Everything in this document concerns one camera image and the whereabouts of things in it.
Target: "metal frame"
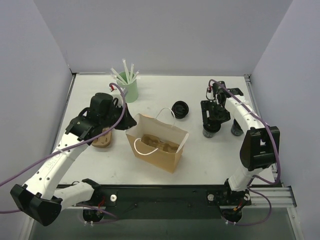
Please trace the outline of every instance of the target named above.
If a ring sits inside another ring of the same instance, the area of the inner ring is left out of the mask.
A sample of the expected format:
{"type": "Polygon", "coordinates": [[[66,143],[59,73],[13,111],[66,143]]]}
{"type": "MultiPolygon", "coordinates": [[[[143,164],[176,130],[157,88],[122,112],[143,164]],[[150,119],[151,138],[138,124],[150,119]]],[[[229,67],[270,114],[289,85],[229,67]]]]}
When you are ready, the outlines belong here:
{"type": "MultiPolygon", "coordinates": [[[[68,106],[68,102],[69,102],[70,94],[72,92],[75,78],[76,78],[76,75],[74,74],[70,88],[69,88],[63,116],[64,116],[66,109],[67,109],[67,106],[68,106]]],[[[261,116],[261,113],[260,113],[259,108],[257,106],[256,99],[255,99],[255,96],[254,96],[254,93],[252,90],[250,75],[245,74],[244,78],[246,81],[246,85],[248,88],[250,98],[252,100],[252,107],[255,110],[255,112],[259,116],[261,116]]],[[[55,143],[56,143],[57,138],[59,136],[61,123],[59,124],[58,133],[57,133],[57,136],[55,139],[55,143]]],[[[277,169],[276,169],[275,165],[272,166],[272,171],[273,171],[274,177],[276,178],[277,177],[277,169]]],[[[296,239],[297,240],[304,239],[304,237],[302,235],[302,230],[300,227],[300,222],[299,222],[298,216],[297,216],[297,211],[295,208],[297,205],[296,205],[295,198],[293,196],[293,193],[292,193],[292,190],[290,187],[253,187],[252,189],[257,190],[258,192],[264,194],[270,200],[273,208],[287,208],[287,211],[288,211],[288,214],[290,217],[290,221],[291,221],[291,225],[292,225],[296,239]]],[[[269,207],[269,205],[267,204],[267,202],[265,201],[265,199],[263,197],[261,197],[257,194],[254,194],[254,193],[250,193],[250,195],[251,195],[252,205],[246,206],[246,208],[268,208],[269,207]]],[[[230,208],[230,205],[228,205],[228,206],[223,205],[223,206],[221,206],[221,208],[230,208]]],[[[19,239],[21,239],[21,240],[29,239],[33,223],[34,223],[34,220],[32,218],[26,216],[26,220],[25,220],[23,228],[21,230],[19,239]]]]}

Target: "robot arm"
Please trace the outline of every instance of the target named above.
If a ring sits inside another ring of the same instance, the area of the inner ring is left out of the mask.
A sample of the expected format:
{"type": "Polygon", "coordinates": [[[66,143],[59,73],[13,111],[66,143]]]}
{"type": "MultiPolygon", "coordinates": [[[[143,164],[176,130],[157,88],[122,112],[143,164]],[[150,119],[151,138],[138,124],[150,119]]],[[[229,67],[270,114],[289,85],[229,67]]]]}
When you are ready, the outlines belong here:
{"type": "MultiPolygon", "coordinates": [[[[82,110],[66,128],[53,151],[60,153],[48,158],[23,185],[16,184],[11,189],[10,194],[18,208],[42,225],[47,226],[65,208],[89,201],[95,194],[99,194],[100,185],[90,179],[84,179],[67,188],[56,188],[77,157],[92,142],[81,143],[101,134],[103,128],[114,125],[124,107],[119,90],[115,90],[111,94],[97,93],[93,96],[90,107],[82,110]]],[[[126,130],[136,124],[128,111],[128,106],[126,106],[124,116],[115,128],[126,130]]]]}
{"type": "MultiPolygon", "coordinates": [[[[241,103],[235,100],[219,84],[214,83],[207,89],[207,93],[212,93],[212,100],[202,101],[203,129],[209,134],[206,137],[213,137],[212,134],[219,131],[221,124],[234,117],[231,132],[235,136],[240,136],[245,132],[244,141],[240,150],[241,165],[235,173],[227,180],[231,191],[245,191],[254,175],[258,175],[264,169],[276,162],[274,149],[268,136],[265,126],[258,119],[254,118],[244,105],[252,112],[254,110],[247,105],[246,99],[239,88],[229,88],[241,103]]],[[[270,127],[272,137],[275,140],[279,151],[280,132],[276,126],[270,127]]]]}

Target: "green cup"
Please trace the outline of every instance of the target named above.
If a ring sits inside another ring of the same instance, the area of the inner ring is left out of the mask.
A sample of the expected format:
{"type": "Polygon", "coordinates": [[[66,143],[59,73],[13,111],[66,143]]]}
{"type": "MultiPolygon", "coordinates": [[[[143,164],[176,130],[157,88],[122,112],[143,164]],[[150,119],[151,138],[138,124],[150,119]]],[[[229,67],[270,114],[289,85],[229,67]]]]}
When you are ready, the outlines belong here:
{"type": "MultiPolygon", "coordinates": [[[[126,72],[120,72],[119,75],[127,82],[127,76],[126,72]]],[[[138,86],[137,86],[137,79],[134,80],[134,82],[130,84],[123,84],[121,81],[117,80],[116,83],[121,87],[121,88],[126,88],[128,91],[126,96],[125,96],[125,102],[126,103],[133,103],[135,100],[138,98],[138,86]]]]}

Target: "white table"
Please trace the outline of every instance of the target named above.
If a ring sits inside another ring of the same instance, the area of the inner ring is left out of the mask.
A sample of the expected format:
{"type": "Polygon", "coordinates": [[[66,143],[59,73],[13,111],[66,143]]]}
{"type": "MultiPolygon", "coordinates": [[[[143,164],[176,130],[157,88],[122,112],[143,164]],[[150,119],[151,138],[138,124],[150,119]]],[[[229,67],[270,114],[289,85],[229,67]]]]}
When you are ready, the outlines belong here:
{"type": "MultiPolygon", "coordinates": [[[[235,76],[153,76],[142,75],[138,79],[138,99],[128,104],[134,117],[141,113],[155,117],[163,107],[171,108],[178,101],[189,106],[186,118],[176,121],[176,126],[186,130],[190,136],[183,154],[173,174],[151,165],[134,156],[124,131],[113,130],[111,146],[99,149],[87,148],[70,167],[61,184],[92,179],[99,184],[133,185],[222,185],[241,164],[239,152],[244,135],[236,137],[230,129],[233,119],[223,123],[221,130],[213,138],[203,136],[200,101],[205,100],[208,81],[214,78],[225,81],[227,88],[240,88],[247,100],[249,92],[243,77],[235,76]]],[[[61,124],[59,139],[71,119],[88,107],[91,97],[98,92],[109,92],[109,83],[114,80],[109,75],[78,74],[70,94],[67,109],[61,124]]],[[[171,123],[170,111],[162,111],[158,118],[171,123]]],[[[273,181],[270,168],[260,176],[273,181]]],[[[255,179],[253,184],[265,184],[255,179]]]]}

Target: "purple cable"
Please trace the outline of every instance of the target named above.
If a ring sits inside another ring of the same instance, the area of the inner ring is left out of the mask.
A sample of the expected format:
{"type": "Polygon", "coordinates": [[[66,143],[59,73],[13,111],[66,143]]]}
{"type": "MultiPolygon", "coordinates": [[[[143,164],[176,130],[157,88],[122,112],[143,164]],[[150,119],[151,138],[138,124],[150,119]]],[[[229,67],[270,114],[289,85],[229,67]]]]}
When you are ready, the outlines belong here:
{"type": "Polygon", "coordinates": [[[89,205],[84,205],[84,204],[77,204],[78,207],[84,207],[84,208],[89,208],[89,209],[93,209],[93,210],[97,210],[99,212],[102,212],[106,215],[109,215],[111,217],[113,217],[114,219],[106,219],[106,220],[102,220],[102,221],[97,221],[97,222],[94,222],[93,224],[107,224],[107,223],[112,223],[112,222],[116,222],[119,220],[119,218],[112,214],[111,212],[108,212],[106,210],[103,210],[103,209],[100,209],[100,208],[96,208],[94,206],[89,206],[89,205]]]}
{"type": "MultiPolygon", "coordinates": [[[[216,80],[213,80],[211,79],[209,81],[209,87],[211,82],[215,82],[216,84],[218,84],[223,90],[225,90],[231,97],[233,97],[238,103],[241,103],[241,101],[239,100],[239,98],[237,98],[234,94],[232,94],[225,86],[223,86],[220,82],[216,81],[216,80]]],[[[277,150],[277,146],[276,146],[276,142],[274,140],[274,137],[272,136],[272,133],[270,131],[270,128],[268,126],[268,124],[259,116],[255,115],[254,113],[251,112],[251,110],[245,105],[245,104],[242,104],[242,106],[244,107],[245,110],[248,111],[248,113],[250,113],[251,116],[253,116],[255,119],[259,120],[263,126],[265,127],[266,129],[266,132],[268,133],[269,135],[269,138],[270,138],[270,141],[271,141],[271,144],[272,144],[272,147],[273,147],[273,151],[274,151],[274,156],[275,156],[275,161],[276,161],[276,166],[277,166],[277,170],[278,170],[278,175],[276,176],[276,179],[274,182],[272,181],[268,181],[266,179],[264,179],[263,177],[261,176],[258,176],[258,175],[253,175],[253,178],[251,179],[251,181],[249,182],[249,186],[250,184],[252,183],[252,181],[254,180],[254,178],[257,178],[257,179],[260,179],[262,181],[264,181],[265,183],[267,184],[270,184],[270,185],[276,185],[280,182],[280,175],[281,175],[281,167],[280,167],[280,160],[279,160],[279,155],[278,155],[278,150],[277,150]]]]}
{"type": "Polygon", "coordinates": [[[260,195],[261,197],[264,197],[265,200],[267,200],[267,202],[268,202],[268,204],[269,204],[269,212],[268,212],[267,216],[266,216],[263,220],[256,221],[256,222],[252,222],[252,223],[234,223],[234,222],[232,222],[232,221],[227,221],[224,217],[222,217],[224,220],[227,221],[228,224],[232,224],[232,225],[236,225],[236,226],[240,226],[240,227],[249,227],[249,226],[254,226],[254,225],[262,224],[262,223],[264,223],[265,221],[267,221],[267,220],[270,218],[270,215],[271,215],[271,212],[272,212],[272,206],[271,206],[270,200],[269,200],[265,195],[263,195],[262,193],[257,192],[257,191],[254,191],[254,190],[252,190],[250,187],[248,187],[248,190],[249,190],[250,192],[253,192],[253,193],[255,193],[255,194],[260,195]]]}
{"type": "MultiPolygon", "coordinates": [[[[102,132],[101,134],[97,135],[97,136],[94,136],[86,141],[82,141],[82,142],[79,142],[75,145],[71,145],[71,146],[68,146],[68,147],[65,147],[63,149],[61,149],[61,151],[65,152],[65,151],[68,151],[70,149],[74,149],[76,147],[79,147],[81,145],[84,145],[84,144],[88,144],[90,142],[92,142],[93,140],[95,139],[98,139],[100,138],[101,136],[103,135],[106,135],[108,132],[110,132],[112,129],[114,129],[121,121],[121,119],[124,117],[125,115],[125,111],[126,111],[126,99],[125,99],[125,96],[124,96],[124,93],[123,91],[121,90],[121,88],[115,84],[115,83],[110,83],[109,86],[115,86],[119,91],[120,91],[120,94],[121,94],[121,97],[122,97],[122,101],[123,101],[123,108],[122,108],[122,112],[121,112],[121,115],[119,117],[119,119],[115,122],[115,124],[113,124],[108,130],[102,132]]],[[[21,170],[20,172],[18,172],[16,175],[13,175],[12,177],[9,177],[8,179],[4,180],[3,182],[0,183],[0,187],[2,187],[3,185],[11,182],[13,179],[16,179],[17,177],[19,177],[20,175],[24,174],[26,171],[32,169],[34,166],[42,163],[43,161],[49,159],[49,158],[52,158],[53,156],[55,155],[58,155],[60,153],[60,151],[55,151],[51,154],[49,154],[48,156],[45,156],[44,158],[41,158],[40,160],[34,162],[33,164],[31,164],[30,166],[26,167],[25,169],[21,170]]],[[[0,211],[0,214],[9,214],[9,213],[17,213],[19,212],[19,210],[10,210],[10,211],[0,211]]]]}

